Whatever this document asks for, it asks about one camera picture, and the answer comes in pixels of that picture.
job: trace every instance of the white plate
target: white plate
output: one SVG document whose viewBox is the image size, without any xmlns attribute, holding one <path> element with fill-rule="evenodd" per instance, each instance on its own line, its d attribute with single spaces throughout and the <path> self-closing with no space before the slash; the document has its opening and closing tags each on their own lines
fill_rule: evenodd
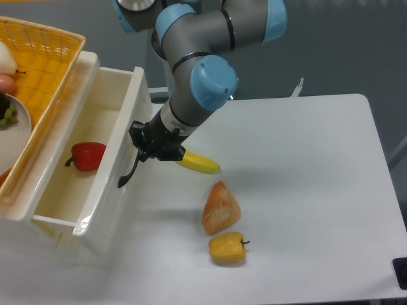
<svg viewBox="0 0 407 305">
<path fill-rule="evenodd" d="M 31 135 L 31 118 L 25 106 L 9 95 L 15 105 L 18 122 L 0 127 L 0 176 L 6 173 L 20 156 Z"/>
</svg>

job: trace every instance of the green grape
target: green grape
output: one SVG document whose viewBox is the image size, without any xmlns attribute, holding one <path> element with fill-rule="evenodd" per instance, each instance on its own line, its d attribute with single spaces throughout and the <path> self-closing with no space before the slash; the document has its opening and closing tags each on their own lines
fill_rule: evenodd
<svg viewBox="0 0 407 305">
<path fill-rule="evenodd" d="M 6 112 L 4 113 L 4 118 L 5 119 L 10 119 L 13 115 L 13 111 L 11 111 L 11 108 L 7 108 Z"/>
</svg>

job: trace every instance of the blue joint cap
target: blue joint cap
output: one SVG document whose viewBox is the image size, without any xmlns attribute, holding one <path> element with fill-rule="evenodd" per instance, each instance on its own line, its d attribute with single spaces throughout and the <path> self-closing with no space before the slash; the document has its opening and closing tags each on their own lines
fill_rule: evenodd
<svg viewBox="0 0 407 305">
<path fill-rule="evenodd" d="M 235 70 L 217 55 L 201 58 L 193 67 L 190 78 L 192 95 L 204 109 L 222 107 L 237 89 Z"/>
<path fill-rule="evenodd" d="M 155 29 L 157 30 L 160 44 L 163 43 L 165 33 L 171 25 L 186 14 L 197 14 L 188 4 L 173 4 L 165 8 L 157 17 Z"/>
<path fill-rule="evenodd" d="M 126 18 L 124 17 L 123 13 L 121 12 L 121 9 L 119 7 L 119 4 L 117 3 L 117 0 L 112 0 L 113 8 L 116 11 L 116 15 L 119 18 L 119 22 L 123 30 L 127 34 L 131 33 L 136 33 L 137 31 L 133 29 L 133 27 L 127 22 Z"/>
<path fill-rule="evenodd" d="M 283 0 L 268 0 L 266 34 L 263 43 L 284 34 L 287 28 L 287 10 Z"/>
</svg>

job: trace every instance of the pear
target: pear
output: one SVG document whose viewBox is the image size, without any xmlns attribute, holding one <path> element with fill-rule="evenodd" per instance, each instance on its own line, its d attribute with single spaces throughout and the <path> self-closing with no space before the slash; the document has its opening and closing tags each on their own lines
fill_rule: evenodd
<svg viewBox="0 0 407 305">
<path fill-rule="evenodd" d="M 17 70 L 17 63 L 5 43 L 0 41 L 0 74 L 12 75 Z"/>
</svg>

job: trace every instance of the red bell pepper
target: red bell pepper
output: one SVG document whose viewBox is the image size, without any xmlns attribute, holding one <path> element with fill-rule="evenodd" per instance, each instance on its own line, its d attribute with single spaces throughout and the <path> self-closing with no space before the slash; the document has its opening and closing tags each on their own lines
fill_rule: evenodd
<svg viewBox="0 0 407 305">
<path fill-rule="evenodd" d="M 75 167 L 81 172 L 90 172 L 99 168 L 106 145 L 96 142 L 82 142 L 72 146 L 72 157 L 66 161 L 70 166 L 73 161 Z"/>
</svg>

